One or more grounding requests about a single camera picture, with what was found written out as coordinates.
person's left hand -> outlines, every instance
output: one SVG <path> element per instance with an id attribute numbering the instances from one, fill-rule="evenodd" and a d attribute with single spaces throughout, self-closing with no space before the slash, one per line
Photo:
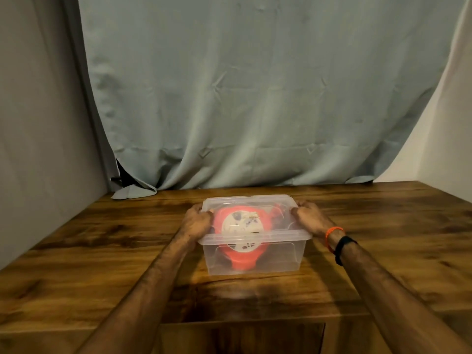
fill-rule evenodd
<path id="1" fill-rule="evenodd" d="M 196 243 L 199 239 L 209 233 L 213 224 L 213 212 L 200 212 L 202 204 L 193 205 L 189 208 L 182 220 L 177 236 L 183 236 L 187 240 Z"/>

bracelet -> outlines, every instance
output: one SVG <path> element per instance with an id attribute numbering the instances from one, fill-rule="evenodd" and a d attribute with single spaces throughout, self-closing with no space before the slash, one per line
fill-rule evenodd
<path id="1" fill-rule="evenodd" d="M 326 231 L 326 235 L 325 235 L 325 246 L 326 248 L 329 250 L 329 252 L 331 252 L 332 254 L 334 254 L 334 251 L 331 249 L 331 247 L 329 246 L 329 242 L 327 241 L 327 237 L 329 236 L 329 234 L 331 232 L 333 232 L 334 230 L 341 230 L 342 232 L 346 233 L 344 231 L 344 229 L 342 227 L 339 227 L 339 226 L 334 226 L 332 228 L 329 228 L 328 231 Z"/>
<path id="2" fill-rule="evenodd" d="M 343 263 L 341 262 L 341 251 L 343 250 L 343 247 L 350 242 L 354 242 L 355 244 L 357 244 L 357 241 L 354 241 L 349 236 L 343 236 L 336 245 L 336 250 L 334 250 L 334 259 L 336 260 L 336 263 L 341 267 L 343 267 Z"/>

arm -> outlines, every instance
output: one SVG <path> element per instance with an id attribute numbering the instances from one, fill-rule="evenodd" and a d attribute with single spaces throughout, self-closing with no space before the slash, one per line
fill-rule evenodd
<path id="1" fill-rule="evenodd" d="M 334 222 L 314 203 L 301 202 L 299 206 L 292 209 L 292 214 L 314 236 L 324 240 Z M 335 249 L 344 235 L 340 230 L 332 232 L 328 237 L 330 247 Z M 361 246 L 346 244 L 340 258 L 392 353 L 472 354 L 463 339 Z"/>
<path id="2" fill-rule="evenodd" d="M 170 243 L 77 354 L 151 352 L 177 271 L 185 255 L 211 226 L 212 213 L 200 213 L 200 208 L 201 205 L 195 205 L 187 211 Z"/>

person's left arm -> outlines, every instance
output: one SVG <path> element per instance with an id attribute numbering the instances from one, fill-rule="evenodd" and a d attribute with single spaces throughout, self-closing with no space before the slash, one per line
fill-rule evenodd
<path id="1" fill-rule="evenodd" d="M 76 354 L 149 354 L 177 271 L 199 238 L 209 232 L 211 212 L 187 211 L 180 229 L 134 287 Z"/>

black wristband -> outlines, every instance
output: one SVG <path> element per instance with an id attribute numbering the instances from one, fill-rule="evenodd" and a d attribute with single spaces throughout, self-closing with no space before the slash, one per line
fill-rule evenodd
<path id="1" fill-rule="evenodd" d="M 341 251 L 343 250 L 344 245 L 348 244 L 350 242 L 354 242 L 355 244 L 357 244 L 357 242 L 354 241 L 349 236 L 343 236 L 343 237 L 341 237 L 338 244 L 336 245 L 336 250 L 334 250 L 334 259 L 336 260 L 336 263 L 341 267 L 343 266 L 343 263 L 341 262 L 341 258 L 340 258 L 341 257 Z"/>

